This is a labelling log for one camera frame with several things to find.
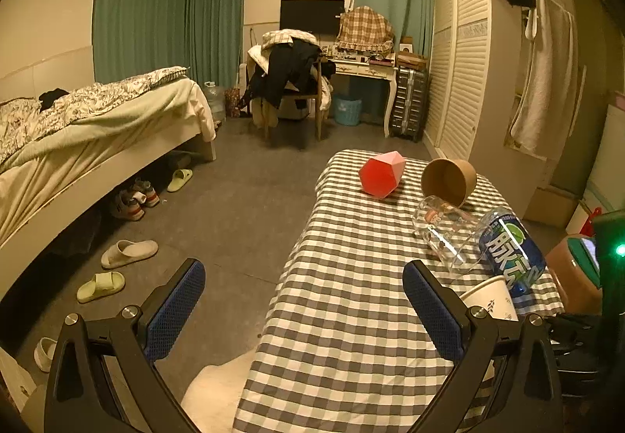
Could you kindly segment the green curtain left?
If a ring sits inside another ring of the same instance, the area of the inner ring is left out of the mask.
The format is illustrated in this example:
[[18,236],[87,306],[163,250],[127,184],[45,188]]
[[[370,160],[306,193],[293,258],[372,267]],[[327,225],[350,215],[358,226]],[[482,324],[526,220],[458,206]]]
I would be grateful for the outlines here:
[[93,0],[94,78],[183,66],[198,84],[234,86],[244,0]]

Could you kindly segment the cardboard box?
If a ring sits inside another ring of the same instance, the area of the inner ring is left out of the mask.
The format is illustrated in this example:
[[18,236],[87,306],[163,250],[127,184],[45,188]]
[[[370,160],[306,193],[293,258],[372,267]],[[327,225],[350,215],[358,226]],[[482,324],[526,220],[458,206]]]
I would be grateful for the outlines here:
[[526,221],[555,228],[564,228],[579,201],[574,194],[557,188],[537,188],[523,218]]

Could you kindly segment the bed with floral bedding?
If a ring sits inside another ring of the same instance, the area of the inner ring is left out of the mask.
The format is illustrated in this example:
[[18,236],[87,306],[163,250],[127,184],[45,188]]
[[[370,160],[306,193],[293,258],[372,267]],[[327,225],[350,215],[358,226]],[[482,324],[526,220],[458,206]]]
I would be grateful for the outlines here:
[[207,99],[183,67],[94,83],[43,107],[1,104],[1,290],[116,185],[196,139],[214,159]]

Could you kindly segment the white slipper lower left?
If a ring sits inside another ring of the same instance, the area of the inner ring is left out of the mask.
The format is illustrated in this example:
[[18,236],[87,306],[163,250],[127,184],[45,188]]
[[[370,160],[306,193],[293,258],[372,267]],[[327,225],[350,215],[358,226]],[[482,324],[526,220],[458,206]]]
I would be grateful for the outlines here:
[[42,337],[37,342],[33,351],[33,358],[42,373],[47,374],[51,370],[56,345],[57,341],[49,337]]

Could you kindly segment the pink basin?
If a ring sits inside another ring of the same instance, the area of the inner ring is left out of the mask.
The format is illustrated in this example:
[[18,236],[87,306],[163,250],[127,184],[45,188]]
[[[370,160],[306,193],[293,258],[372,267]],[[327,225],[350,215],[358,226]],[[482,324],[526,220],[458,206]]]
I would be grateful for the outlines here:
[[620,110],[625,110],[625,94],[615,91],[612,96],[612,103]]

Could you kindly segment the dark ribbed suitcase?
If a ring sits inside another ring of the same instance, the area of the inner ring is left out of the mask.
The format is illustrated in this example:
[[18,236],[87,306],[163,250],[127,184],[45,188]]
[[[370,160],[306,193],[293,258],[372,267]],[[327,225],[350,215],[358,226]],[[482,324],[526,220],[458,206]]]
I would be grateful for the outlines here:
[[428,72],[399,67],[390,115],[390,134],[412,141],[423,137],[428,112]]

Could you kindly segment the white leaf-print paper cup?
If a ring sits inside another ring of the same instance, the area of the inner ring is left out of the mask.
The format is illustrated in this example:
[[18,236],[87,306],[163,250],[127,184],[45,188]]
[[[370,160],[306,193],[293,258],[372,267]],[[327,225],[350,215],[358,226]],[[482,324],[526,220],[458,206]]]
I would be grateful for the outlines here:
[[461,295],[467,307],[481,306],[498,320],[517,321],[516,309],[502,275],[494,276]]

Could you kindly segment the white small refrigerator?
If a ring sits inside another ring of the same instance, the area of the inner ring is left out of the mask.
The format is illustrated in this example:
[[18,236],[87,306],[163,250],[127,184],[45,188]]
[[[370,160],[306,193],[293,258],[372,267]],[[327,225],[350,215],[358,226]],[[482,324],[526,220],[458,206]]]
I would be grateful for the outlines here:
[[587,190],[607,211],[624,209],[625,194],[624,112],[609,105]]

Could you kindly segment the teal laundry basket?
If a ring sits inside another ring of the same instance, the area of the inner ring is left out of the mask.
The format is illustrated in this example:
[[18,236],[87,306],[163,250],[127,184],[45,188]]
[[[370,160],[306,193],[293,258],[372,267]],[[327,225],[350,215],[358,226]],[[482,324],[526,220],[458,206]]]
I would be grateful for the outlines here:
[[362,101],[360,99],[335,98],[334,119],[344,127],[355,127],[360,122]]

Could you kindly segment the black television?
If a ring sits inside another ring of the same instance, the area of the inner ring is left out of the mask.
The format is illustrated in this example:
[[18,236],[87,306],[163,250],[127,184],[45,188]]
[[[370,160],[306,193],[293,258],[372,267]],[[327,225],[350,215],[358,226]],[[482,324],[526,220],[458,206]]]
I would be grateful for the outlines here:
[[336,37],[344,12],[344,0],[281,0],[280,28]]

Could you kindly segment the green slipper under bed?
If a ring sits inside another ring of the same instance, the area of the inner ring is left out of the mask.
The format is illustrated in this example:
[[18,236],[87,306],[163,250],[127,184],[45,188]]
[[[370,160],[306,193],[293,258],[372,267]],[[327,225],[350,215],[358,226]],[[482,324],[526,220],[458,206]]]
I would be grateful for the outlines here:
[[180,191],[193,178],[193,176],[194,172],[191,169],[175,170],[170,183],[167,185],[166,191],[168,193]]

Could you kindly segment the white louvered wardrobe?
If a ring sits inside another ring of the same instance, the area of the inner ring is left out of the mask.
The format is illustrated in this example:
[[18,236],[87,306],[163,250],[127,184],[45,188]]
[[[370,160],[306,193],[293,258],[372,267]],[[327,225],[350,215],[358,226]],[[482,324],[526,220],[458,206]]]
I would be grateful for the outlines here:
[[436,157],[470,162],[518,215],[545,168],[509,142],[520,53],[520,8],[507,0],[434,0],[425,142]]

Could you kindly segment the brown kraft paper cup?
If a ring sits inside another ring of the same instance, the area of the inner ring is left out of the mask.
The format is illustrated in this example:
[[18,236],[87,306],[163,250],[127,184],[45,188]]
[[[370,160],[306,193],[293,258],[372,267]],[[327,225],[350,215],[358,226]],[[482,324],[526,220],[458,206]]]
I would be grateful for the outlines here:
[[460,208],[477,185],[477,172],[463,159],[436,158],[421,173],[421,192]]

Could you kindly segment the large water jug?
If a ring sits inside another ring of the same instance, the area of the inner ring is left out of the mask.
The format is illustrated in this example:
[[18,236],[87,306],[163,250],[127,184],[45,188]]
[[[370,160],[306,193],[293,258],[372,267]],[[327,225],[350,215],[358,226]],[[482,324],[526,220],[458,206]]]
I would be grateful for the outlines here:
[[205,81],[202,90],[210,106],[214,123],[223,123],[227,118],[225,89],[213,81]]

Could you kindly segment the plaid cloth bundle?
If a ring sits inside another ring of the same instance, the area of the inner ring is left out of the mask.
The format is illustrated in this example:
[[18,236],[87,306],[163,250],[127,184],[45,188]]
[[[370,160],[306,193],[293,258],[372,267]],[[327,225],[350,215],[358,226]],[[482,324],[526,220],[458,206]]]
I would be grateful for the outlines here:
[[340,49],[385,57],[394,49],[391,23],[369,6],[360,6],[340,15],[336,44]]

